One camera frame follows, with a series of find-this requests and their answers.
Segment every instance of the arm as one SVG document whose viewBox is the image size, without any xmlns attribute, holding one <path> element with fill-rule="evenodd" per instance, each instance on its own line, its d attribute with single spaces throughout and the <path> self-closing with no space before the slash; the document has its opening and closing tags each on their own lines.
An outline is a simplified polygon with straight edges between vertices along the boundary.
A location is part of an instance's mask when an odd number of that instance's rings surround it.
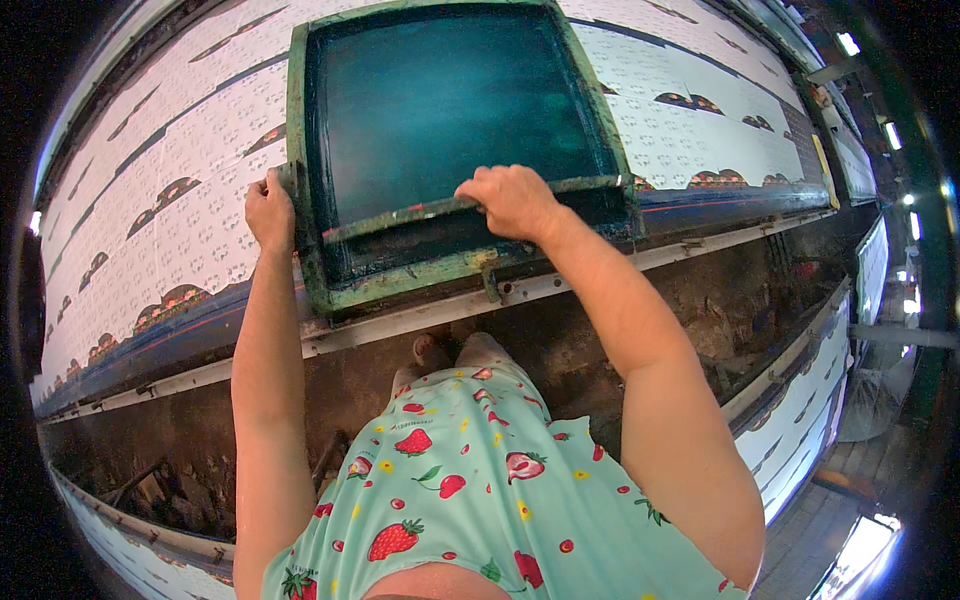
<svg viewBox="0 0 960 600">
<path fill-rule="evenodd" d="M 570 283 L 626 381 L 624 469 L 719 571 L 750 589 L 763 554 L 760 495 L 666 302 L 531 169 L 480 167 L 455 195 L 478 201 L 493 233 L 536 242 Z"/>
<path fill-rule="evenodd" d="M 294 213 L 276 169 L 247 192 L 260 243 L 236 351 L 230 396 L 237 441 L 233 583 L 260 597 L 267 564 L 306 528 L 316 495 L 306 457 L 304 375 L 293 280 Z"/>
</svg>

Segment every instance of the dirt floor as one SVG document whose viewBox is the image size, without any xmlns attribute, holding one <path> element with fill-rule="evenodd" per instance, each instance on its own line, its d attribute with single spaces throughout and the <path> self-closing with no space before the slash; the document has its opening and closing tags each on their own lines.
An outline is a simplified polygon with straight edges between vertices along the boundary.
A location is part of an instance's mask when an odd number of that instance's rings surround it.
<svg viewBox="0 0 960 600">
<path fill-rule="evenodd" d="M 726 359 L 762 351 L 776 336 L 764 320 L 770 313 L 769 261 L 768 243 L 757 240 L 646 275 L 698 351 Z M 590 415 L 593 437 L 612 456 L 619 456 L 623 384 L 572 293 L 429 329 L 451 350 L 475 330 L 490 332 L 528 371 L 554 418 Z M 311 464 L 318 461 L 334 430 L 354 435 L 383 410 L 393 373 L 410 362 L 419 334 L 305 362 Z M 198 533 L 232 536 L 236 450 L 228 381 L 58 423 L 44 428 L 41 437 L 61 472 L 94 494 L 118 488 L 166 456 L 181 479 L 189 477 L 209 491 L 216 516 L 208 516 L 213 524 Z M 175 519 L 152 517 L 187 528 Z"/>
</svg>

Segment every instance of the woman's right hand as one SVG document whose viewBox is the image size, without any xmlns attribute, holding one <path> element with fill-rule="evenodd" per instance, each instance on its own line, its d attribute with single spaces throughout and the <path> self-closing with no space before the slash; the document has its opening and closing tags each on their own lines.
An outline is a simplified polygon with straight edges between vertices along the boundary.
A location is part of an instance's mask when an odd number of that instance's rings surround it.
<svg viewBox="0 0 960 600">
<path fill-rule="evenodd" d="M 473 179 L 461 183 L 453 195 L 480 203 L 492 233 L 541 246 L 571 212 L 536 171 L 518 164 L 477 167 Z"/>
</svg>

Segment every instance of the green metal frame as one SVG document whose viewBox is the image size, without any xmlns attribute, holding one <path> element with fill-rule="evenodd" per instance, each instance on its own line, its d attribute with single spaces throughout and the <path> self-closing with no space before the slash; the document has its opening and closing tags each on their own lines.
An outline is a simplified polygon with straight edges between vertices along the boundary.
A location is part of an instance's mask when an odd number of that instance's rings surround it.
<svg viewBox="0 0 960 600">
<path fill-rule="evenodd" d="M 313 32 L 323 27 L 372 14 L 429 6 L 475 3 L 476 0 L 400 0 L 398 2 L 386 2 L 332 14 L 316 21 L 304 23 L 294 29 L 287 66 L 287 159 L 289 162 L 283 165 L 281 169 L 281 180 L 284 187 L 290 192 L 297 214 L 296 245 L 303 270 L 307 297 L 311 309 L 315 313 L 328 315 L 367 302 L 384 300 L 404 292 L 481 273 L 489 274 L 492 269 L 513 266 L 531 259 L 530 254 L 524 252 L 510 253 L 494 247 L 457 252 L 369 276 L 354 282 L 343 290 L 330 289 L 324 273 L 322 257 L 324 238 L 329 238 L 331 232 L 321 234 L 315 226 L 312 214 L 313 207 L 310 203 L 310 181 L 306 168 L 306 106 L 304 98 L 306 95 L 305 76 L 308 38 Z M 597 120 L 599 126 L 599 132 L 597 133 L 600 143 L 611 152 L 614 169 L 616 173 L 621 174 L 620 176 L 612 176 L 616 180 L 615 184 L 611 183 L 610 177 L 590 179 L 595 180 L 596 187 L 620 187 L 624 193 L 624 205 L 629 207 L 631 205 L 629 200 L 632 199 L 634 192 L 634 178 L 630 175 L 627 153 L 613 122 L 613 114 L 604 98 L 600 81 L 587 58 L 587 53 L 555 0 L 483 0 L 483 3 L 543 6 L 550 11 L 551 17 L 560 31 L 561 39 L 572 58 L 573 79 Z M 570 181 L 551 183 L 559 184 L 562 189 L 583 189 L 582 185 L 578 187 L 577 184 L 574 184 L 572 188 L 569 187 Z M 468 207 L 465 203 L 452 202 L 451 200 L 438 201 L 425 207 L 434 204 L 437 204 L 445 212 Z M 399 212 L 403 212 L 399 219 L 396 216 L 391 216 L 388 219 L 384 215 L 378 215 L 348 224 L 348 235 L 343 239 L 382 230 L 401 223 L 432 218 L 437 214 L 436 211 L 417 209 Z M 635 239 L 642 237 L 643 226 L 638 215 L 633 215 L 632 221 L 632 231 Z M 346 228 L 335 229 L 334 231 L 341 231 L 341 233 L 335 233 L 333 239 L 328 239 L 327 243 L 333 243 L 339 239 L 338 236 L 343 236 L 343 231 Z"/>
</svg>

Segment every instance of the person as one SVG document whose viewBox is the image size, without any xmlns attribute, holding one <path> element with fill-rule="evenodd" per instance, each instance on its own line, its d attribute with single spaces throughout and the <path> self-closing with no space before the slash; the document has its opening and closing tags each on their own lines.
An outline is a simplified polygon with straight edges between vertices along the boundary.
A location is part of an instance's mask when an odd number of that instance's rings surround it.
<svg viewBox="0 0 960 600">
<path fill-rule="evenodd" d="M 479 167 L 455 195 L 480 203 L 493 233 L 538 244 L 577 294 L 625 381 L 622 462 L 588 417 L 551 420 L 489 335 L 449 368 L 425 337 L 421 371 L 397 373 L 318 504 L 294 213 L 271 169 L 247 196 L 261 254 L 231 381 L 237 597 L 745 597 L 763 553 L 760 495 L 666 303 L 533 170 Z"/>
</svg>

